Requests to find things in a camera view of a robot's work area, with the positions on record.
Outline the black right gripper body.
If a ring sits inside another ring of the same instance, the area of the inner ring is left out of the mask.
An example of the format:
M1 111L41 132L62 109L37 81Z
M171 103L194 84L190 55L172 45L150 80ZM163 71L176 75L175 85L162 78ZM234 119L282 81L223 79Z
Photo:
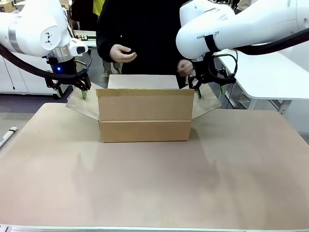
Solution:
M195 79L202 83L212 83L216 81L217 70L215 68L213 54L205 54L192 61L195 70Z

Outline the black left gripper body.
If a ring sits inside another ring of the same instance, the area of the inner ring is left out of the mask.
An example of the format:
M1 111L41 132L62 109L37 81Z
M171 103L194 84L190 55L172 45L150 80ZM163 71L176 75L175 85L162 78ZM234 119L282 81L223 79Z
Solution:
M51 66L52 73L45 77L47 87L59 89L61 85L72 85L79 89L84 88L84 70L77 72L75 58L59 62L57 58L48 58L47 64Z

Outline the person's left hand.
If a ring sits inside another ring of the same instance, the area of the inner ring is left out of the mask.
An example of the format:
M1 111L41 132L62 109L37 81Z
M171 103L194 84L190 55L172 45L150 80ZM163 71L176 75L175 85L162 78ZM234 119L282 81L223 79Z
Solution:
M191 61L182 59L178 63L177 72L179 76L187 77L192 73L193 68L194 67Z

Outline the person's right hand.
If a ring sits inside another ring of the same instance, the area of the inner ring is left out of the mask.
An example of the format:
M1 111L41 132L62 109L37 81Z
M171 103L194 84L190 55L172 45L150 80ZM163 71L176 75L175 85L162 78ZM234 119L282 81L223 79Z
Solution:
M130 63L137 57L136 52L132 52L131 48L115 44L111 47L110 58L117 63Z

